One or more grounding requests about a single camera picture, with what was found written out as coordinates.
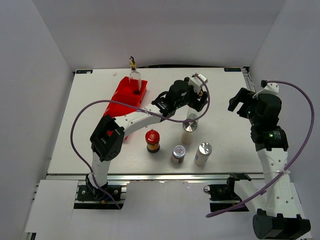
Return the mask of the clear bottle gold pourer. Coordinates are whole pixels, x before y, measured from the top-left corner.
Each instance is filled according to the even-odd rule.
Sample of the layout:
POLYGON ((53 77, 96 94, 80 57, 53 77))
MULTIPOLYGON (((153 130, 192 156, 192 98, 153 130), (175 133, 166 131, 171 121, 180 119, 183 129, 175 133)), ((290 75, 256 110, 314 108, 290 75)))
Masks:
POLYGON ((199 119, 197 120, 195 119, 201 115, 203 107, 204 107, 204 102, 202 101, 202 97, 199 96, 199 94, 197 93, 193 93, 188 103, 186 118, 194 119, 194 121, 197 121, 198 123, 199 119))

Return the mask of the dark sauce bottle gold pourer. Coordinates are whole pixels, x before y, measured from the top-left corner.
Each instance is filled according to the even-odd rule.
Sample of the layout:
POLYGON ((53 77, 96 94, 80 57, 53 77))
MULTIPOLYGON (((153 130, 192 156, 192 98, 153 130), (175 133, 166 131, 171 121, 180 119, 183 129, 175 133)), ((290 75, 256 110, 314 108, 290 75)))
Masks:
POLYGON ((142 79, 141 74, 137 71, 137 64, 133 56, 130 56, 130 74, 129 74, 129 82, 130 84, 134 85, 133 93, 139 95, 141 93, 142 87, 142 79))

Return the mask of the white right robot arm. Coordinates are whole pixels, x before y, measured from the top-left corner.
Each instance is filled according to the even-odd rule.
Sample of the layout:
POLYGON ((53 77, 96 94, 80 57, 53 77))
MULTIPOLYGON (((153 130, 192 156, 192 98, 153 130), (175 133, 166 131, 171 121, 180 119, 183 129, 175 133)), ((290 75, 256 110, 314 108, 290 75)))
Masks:
POLYGON ((252 226, 260 240, 297 240, 311 230, 311 223, 301 216, 292 191, 288 163, 288 140, 278 125, 282 109, 281 99, 271 91, 254 93, 241 88, 229 100, 229 111, 242 103, 237 114, 249 120, 250 135, 262 165, 266 197, 260 193, 245 201, 255 192, 255 186, 246 176, 236 177, 225 188, 226 195, 241 199, 254 214, 252 226))

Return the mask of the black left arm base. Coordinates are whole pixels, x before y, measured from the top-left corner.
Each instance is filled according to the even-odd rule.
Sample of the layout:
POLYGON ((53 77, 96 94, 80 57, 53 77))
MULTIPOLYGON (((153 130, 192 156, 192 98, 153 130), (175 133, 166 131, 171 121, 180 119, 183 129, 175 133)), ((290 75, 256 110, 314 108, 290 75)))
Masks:
POLYGON ((104 189, 94 194, 90 188, 81 181, 76 190, 73 208, 76 210, 121 210, 124 206, 127 183, 110 182, 104 189))

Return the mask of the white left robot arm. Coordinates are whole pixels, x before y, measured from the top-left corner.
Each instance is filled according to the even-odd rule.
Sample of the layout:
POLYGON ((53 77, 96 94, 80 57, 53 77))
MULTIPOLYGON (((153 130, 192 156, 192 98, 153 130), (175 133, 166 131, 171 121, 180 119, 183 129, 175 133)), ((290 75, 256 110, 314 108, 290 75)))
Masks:
POLYGON ((184 106, 201 112, 209 101, 207 83, 205 76, 194 73, 184 80, 176 80, 169 90, 142 109, 122 116, 102 117, 90 137, 92 164, 85 180, 90 196, 96 200, 105 197, 111 160, 119 155, 128 135, 170 119, 184 106))

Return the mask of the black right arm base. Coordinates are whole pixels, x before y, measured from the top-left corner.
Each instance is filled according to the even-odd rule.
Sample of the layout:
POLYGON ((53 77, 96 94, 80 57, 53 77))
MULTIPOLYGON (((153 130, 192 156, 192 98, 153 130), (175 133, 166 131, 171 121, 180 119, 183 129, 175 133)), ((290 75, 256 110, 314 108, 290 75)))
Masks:
POLYGON ((227 184, 206 185, 203 191, 209 195, 209 206, 212 213, 230 208, 242 201, 227 184))

